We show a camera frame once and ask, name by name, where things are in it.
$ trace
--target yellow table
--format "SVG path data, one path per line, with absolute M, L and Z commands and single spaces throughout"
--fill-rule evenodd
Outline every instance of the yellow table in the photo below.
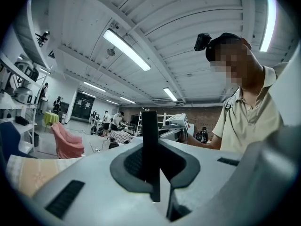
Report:
M 58 122 L 58 115 L 52 112 L 45 112 L 43 120 L 45 123 L 45 131 L 46 131 L 47 125 L 49 123 L 52 125 L 53 123 Z

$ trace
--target beige polo shirt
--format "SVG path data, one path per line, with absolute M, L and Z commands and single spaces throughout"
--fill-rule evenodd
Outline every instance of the beige polo shirt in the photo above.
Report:
M 222 138 L 221 150 L 244 153 L 247 146 L 261 141 L 283 125 L 282 118 L 268 90 L 287 63 L 264 68 L 264 84 L 252 109 L 242 97 L 241 90 L 228 98 L 213 133 Z

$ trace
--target fluorescent light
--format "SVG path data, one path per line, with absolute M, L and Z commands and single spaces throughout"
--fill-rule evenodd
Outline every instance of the fluorescent light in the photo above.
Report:
M 134 51 L 131 46 L 124 41 L 123 38 L 119 37 L 113 30 L 108 29 L 103 37 L 112 43 L 114 46 L 119 48 L 124 54 L 138 64 L 144 71 L 148 71 L 151 67 Z
M 115 102 L 113 102 L 113 101 L 110 101 L 110 100 L 107 100 L 108 102 L 110 102 L 110 103 L 113 103 L 113 104 L 117 104 L 118 105 L 118 103 L 115 103 Z
M 125 99 L 125 98 L 123 98 L 123 97 L 120 97 L 120 98 L 121 98 L 121 99 L 124 99 L 124 100 L 126 100 L 126 101 L 128 101 L 128 102 L 131 102 L 131 103 L 135 104 L 135 102 L 134 102 L 134 101 L 131 101 L 131 100 Z
M 163 90 L 165 91 L 165 93 L 168 94 L 168 96 L 169 96 L 173 101 L 178 101 L 177 98 L 173 95 L 173 93 L 170 91 L 169 88 L 164 88 Z
M 277 6 L 276 0 L 268 0 L 268 22 L 264 34 L 264 39 L 261 44 L 260 52 L 267 52 L 271 42 L 275 23 L 276 23 Z
M 93 98 L 96 98 L 96 96 L 93 96 L 93 95 L 91 95 L 91 94 L 88 94 L 88 93 L 86 93 L 86 92 L 84 92 L 84 91 L 82 91 L 82 93 L 85 94 L 85 95 L 87 95 L 87 96 L 91 96 L 91 97 L 93 97 Z
M 44 70 L 42 68 L 40 68 L 40 70 L 42 70 L 44 73 L 48 73 L 48 71 L 46 71 L 46 70 Z
M 106 92 L 106 90 L 101 89 L 101 88 L 99 88 L 99 87 L 96 87 L 95 85 L 91 85 L 91 84 L 89 84 L 89 83 L 87 83 L 87 82 L 84 82 L 84 84 L 86 84 L 86 85 L 88 85 L 88 86 L 91 86 L 91 87 L 93 87 L 93 88 L 95 88 L 95 89 L 99 89 L 99 90 L 101 90 L 101 91 L 103 91 L 103 92 Z

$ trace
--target black double door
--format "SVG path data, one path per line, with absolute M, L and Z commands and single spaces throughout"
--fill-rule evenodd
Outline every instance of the black double door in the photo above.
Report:
M 89 120 L 93 102 L 94 98 L 82 93 L 77 93 L 72 110 L 72 116 Z

